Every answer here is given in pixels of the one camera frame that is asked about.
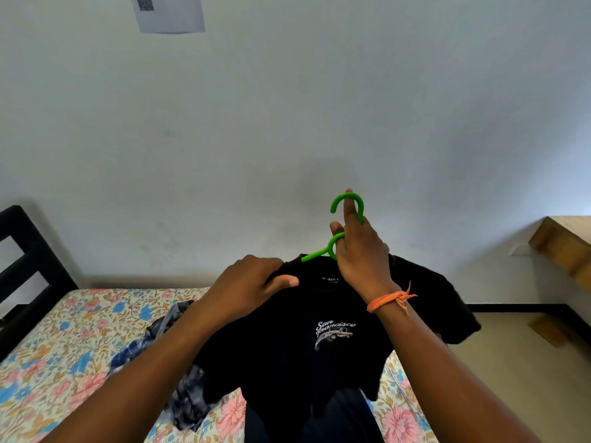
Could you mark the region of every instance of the paper poster on wall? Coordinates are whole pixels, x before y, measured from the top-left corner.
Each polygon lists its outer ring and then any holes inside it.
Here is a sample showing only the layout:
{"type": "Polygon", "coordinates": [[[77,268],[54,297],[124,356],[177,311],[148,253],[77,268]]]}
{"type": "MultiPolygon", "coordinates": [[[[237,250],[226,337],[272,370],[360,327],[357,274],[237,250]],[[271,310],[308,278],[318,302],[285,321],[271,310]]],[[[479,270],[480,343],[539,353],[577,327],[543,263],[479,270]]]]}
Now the paper poster on wall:
{"type": "Polygon", "coordinates": [[[131,0],[140,32],[205,32],[201,0],[131,0]]]}

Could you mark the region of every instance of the hand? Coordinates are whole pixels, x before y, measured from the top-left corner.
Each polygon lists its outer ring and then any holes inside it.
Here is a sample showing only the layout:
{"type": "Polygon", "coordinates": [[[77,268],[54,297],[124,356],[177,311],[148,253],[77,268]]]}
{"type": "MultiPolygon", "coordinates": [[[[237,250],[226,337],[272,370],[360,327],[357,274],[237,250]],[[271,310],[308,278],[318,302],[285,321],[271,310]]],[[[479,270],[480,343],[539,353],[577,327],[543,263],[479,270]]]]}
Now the hand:
{"type": "Polygon", "coordinates": [[[274,293],[300,283],[293,275],[279,275],[265,284],[269,275],[282,264],[279,258],[246,255],[226,268],[199,302],[211,306],[220,327],[244,317],[274,293]]]}
{"type": "Polygon", "coordinates": [[[331,222],[333,236],[344,231],[344,238],[336,241],[336,256],[344,280],[355,289],[366,303],[400,290],[390,277],[389,248],[364,217],[357,219],[353,199],[344,200],[344,228],[339,222],[331,222]]]}

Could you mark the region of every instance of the floor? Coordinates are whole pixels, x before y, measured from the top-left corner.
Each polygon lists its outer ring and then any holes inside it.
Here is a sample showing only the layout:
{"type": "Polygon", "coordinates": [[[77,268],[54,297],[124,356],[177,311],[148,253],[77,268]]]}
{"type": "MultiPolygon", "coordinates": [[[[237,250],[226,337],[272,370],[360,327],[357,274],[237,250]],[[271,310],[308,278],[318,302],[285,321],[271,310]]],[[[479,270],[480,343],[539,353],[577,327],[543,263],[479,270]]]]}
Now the floor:
{"type": "Polygon", "coordinates": [[[544,443],[591,441],[591,349],[555,349],[533,313],[477,313],[482,331],[452,350],[544,443]]]}

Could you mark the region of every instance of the black metal bed frame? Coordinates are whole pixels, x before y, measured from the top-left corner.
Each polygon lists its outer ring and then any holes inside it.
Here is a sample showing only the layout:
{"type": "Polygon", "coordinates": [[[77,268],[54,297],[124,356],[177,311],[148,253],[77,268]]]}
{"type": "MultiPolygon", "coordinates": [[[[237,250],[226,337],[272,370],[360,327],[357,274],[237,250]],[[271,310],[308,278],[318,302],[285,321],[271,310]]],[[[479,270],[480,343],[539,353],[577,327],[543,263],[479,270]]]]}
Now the black metal bed frame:
{"type": "Polygon", "coordinates": [[[21,206],[13,205],[0,213],[0,241],[9,236],[24,255],[0,273],[0,302],[36,272],[49,285],[0,331],[0,361],[15,349],[63,296],[78,289],[21,206]]]}

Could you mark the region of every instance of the mattress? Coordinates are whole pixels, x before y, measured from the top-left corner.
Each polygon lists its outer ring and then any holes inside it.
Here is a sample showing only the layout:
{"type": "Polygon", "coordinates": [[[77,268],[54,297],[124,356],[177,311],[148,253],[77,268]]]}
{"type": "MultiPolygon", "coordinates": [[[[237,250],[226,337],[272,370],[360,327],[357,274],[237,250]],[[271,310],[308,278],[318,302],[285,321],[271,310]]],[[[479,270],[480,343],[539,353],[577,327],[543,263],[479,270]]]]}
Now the mattress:
{"type": "MultiPolygon", "coordinates": [[[[141,338],[173,302],[205,292],[83,289],[63,297],[0,365],[0,441],[40,441],[102,385],[116,353],[141,338]]],[[[228,357],[228,363],[242,361],[228,357]]],[[[437,441],[395,353],[384,366],[378,400],[368,401],[368,407],[388,443],[437,441]]],[[[238,389],[211,410],[197,432],[158,424],[146,441],[240,443],[245,409],[238,389]]]]}

